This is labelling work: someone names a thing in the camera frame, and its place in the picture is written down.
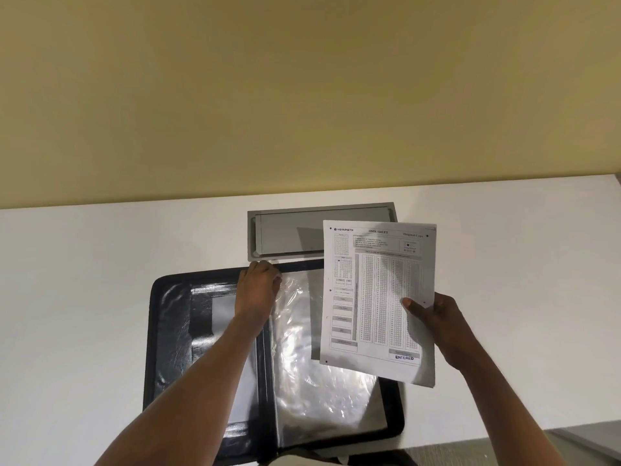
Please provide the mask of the person's left hand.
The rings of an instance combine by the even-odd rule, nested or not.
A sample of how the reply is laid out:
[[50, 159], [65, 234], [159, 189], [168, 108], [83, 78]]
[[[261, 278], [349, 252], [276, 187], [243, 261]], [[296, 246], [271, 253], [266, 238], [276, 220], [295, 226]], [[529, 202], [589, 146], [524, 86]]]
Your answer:
[[258, 335], [268, 321], [275, 299], [266, 294], [262, 285], [262, 261], [254, 261], [242, 270], [237, 282], [234, 320], [254, 335]]

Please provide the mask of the person's right hand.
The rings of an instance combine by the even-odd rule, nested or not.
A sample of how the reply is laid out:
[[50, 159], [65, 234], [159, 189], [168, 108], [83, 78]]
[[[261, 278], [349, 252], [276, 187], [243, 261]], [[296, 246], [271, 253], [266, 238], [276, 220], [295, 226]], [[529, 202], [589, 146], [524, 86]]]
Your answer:
[[483, 349], [453, 297], [435, 293], [430, 319], [419, 319], [431, 333], [445, 360], [463, 371]]

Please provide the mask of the printed white paper sheet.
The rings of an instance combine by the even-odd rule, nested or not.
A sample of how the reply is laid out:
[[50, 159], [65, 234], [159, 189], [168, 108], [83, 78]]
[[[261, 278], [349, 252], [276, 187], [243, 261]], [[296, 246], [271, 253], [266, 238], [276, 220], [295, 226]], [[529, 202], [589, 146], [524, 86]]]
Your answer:
[[436, 384], [435, 344], [406, 311], [435, 296], [436, 224], [323, 221], [322, 365]]

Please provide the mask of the clear plastic sleeve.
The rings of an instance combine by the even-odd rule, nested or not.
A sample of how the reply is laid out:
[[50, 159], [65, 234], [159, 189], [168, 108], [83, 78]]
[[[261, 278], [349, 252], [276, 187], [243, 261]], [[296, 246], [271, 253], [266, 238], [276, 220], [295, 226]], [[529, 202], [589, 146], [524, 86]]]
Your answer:
[[320, 363], [322, 299], [322, 269], [283, 274], [270, 328], [284, 446], [386, 426], [375, 376]]

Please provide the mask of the person's left forearm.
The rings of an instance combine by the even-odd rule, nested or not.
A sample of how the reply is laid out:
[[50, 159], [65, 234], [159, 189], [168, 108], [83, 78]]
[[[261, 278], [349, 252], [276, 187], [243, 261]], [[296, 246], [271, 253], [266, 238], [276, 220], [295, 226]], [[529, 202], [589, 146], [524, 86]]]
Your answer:
[[246, 359], [268, 317], [236, 314], [219, 340], [121, 431], [94, 466], [212, 466]]

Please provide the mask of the person's right forearm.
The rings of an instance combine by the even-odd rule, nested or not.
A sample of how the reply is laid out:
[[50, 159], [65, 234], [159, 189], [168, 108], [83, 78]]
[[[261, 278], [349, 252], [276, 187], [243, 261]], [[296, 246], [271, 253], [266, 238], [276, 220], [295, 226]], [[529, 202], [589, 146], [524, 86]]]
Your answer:
[[460, 368], [499, 466], [568, 466], [486, 353]]

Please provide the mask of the grey paper insert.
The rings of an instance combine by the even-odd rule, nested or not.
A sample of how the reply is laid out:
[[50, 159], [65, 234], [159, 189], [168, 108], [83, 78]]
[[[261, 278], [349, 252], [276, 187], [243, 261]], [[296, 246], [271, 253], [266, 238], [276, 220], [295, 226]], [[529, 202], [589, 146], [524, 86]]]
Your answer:
[[[235, 314], [235, 295], [229, 294], [212, 299], [212, 332], [217, 342], [230, 324]], [[229, 424], [246, 423], [253, 419], [258, 405], [258, 381], [256, 367], [256, 345], [253, 344], [238, 383]]]

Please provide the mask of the black zip folder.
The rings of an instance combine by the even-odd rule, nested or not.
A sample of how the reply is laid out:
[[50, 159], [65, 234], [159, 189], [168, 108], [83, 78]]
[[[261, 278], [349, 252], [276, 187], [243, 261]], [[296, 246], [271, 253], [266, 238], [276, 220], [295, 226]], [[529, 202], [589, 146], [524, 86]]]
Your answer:
[[[323, 260], [276, 265], [283, 274], [323, 269]], [[241, 268], [167, 275], [153, 283], [148, 317], [143, 408], [146, 409], [214, 344], [212, 299], [236, 295]], [[227, 424], [215, 466], [266, 462], [288, 449], [345, 447], [398, 437], [405, 417], [399, 384], [377, 378], [386, 426], [382, 429], [284, 446], [280, 440], [271, 354], [270, 319], [256, 338], [258, 405], [246, 423]]]

